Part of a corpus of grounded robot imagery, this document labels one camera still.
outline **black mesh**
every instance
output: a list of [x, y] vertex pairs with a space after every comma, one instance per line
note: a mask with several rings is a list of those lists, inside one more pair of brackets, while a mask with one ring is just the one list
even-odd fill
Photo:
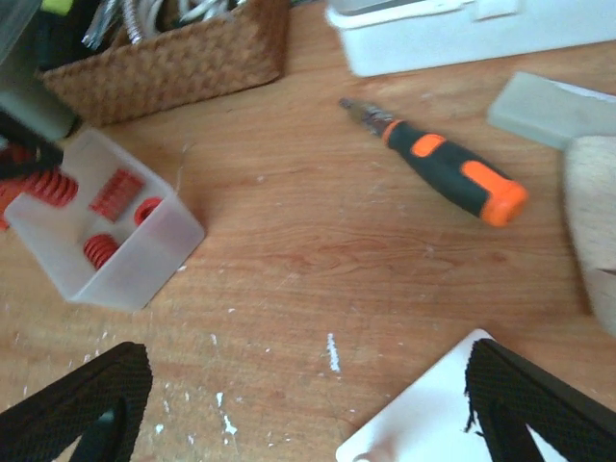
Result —
[[616, 413], [496, 342], [475, 343], [466, 382], [494, 462], [543, 460], [526, 424], [570, 462], [616, 461]]
[[120, 344], [0, 414], [0, 460], [128, 462], [152, 387], [145, 346]]

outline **white plastic box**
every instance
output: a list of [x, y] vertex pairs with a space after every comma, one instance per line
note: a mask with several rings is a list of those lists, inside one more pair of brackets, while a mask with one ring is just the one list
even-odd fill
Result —
[[[111, 223], [88, 206], [119, 167], [136, 173], [145, 186]], [[22, 194], [5, 217], [67, 301], [141, 309], [201, 243], [203, 227], [169, 184], [97, 131], [84, 132], [68, 147], [62, 170], [79, 183], [68, 205], [53, 208]], [[163, 201], [138, 227], [134, 213], [152, 196]], [[120, 248], [95, 270], [83, 249], [99, 233], [111, 234]]]
[[614, 0], [330, 0], [326, 17], [361, 77], [616, 39]]

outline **coil spring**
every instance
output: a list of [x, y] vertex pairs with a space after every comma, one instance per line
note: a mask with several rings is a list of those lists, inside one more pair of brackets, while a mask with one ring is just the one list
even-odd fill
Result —
[[[10, 144], [4, 152], [7, 151], [16, 164], [32, 158], [32, 153], [19, 144]], [[10, 180], [10, 183], [21, 192], [26, 192], [53, 207], [65, 206], [75, 198], [79, 191], [77, 182], [58, 168], [36, 171], [26, 177]]]
[[107, 233], [92, 236], [84, 244], [84, 254], [96, 270], [105, 265], [118, 249], [116, 240]]
[[135, 211], [135, 224], [139, 226], [142, 224], [146, 218], [150, 216], [154, 209], [158, 207], [158, 204], [163, 202], [163, 199], [160, 197], [149, 197], [144, 200], [144, 202], [137, 208]]
[[119, 168], [89, 205], [96, 214], [116, 222], [139, 194], [144, 182], [137, 175]]

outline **plastic container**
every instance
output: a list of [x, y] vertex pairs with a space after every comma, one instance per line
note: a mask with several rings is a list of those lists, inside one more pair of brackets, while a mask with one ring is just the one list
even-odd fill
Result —
[[70, 131], [76, 115], [36, 77], [32, 18], [39, 8], [40, 0], [0, 0], [0, 109], [56, 141]]
[[330, 0], [361, 77], [616, 39], [613, 0]]
[[[118, 168], [138, 175], [145, 184], [119, 220], [111, 223], [89, 205]], [[169, 184], [94, 130], [84, 132], [66, 149], [63, 172], [79, 183], [68, 205], [53, 208], [22, 194], [6, 210], [6, 219], [67, 301], [141, 309], [203, 240], [202, 226]], [[162, 201], [137, 226], [134, 214], [149, 197]], [[120, 247], [95, 270], [84, 243], [99, 233], [111, 234]]]

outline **wicker basket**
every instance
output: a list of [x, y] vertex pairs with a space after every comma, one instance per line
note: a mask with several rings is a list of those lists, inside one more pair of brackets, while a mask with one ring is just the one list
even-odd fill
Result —
[[264, 85], [282, 74], [289, 0], [247, 0], [217, 17], [40, 75], [102, 126]]

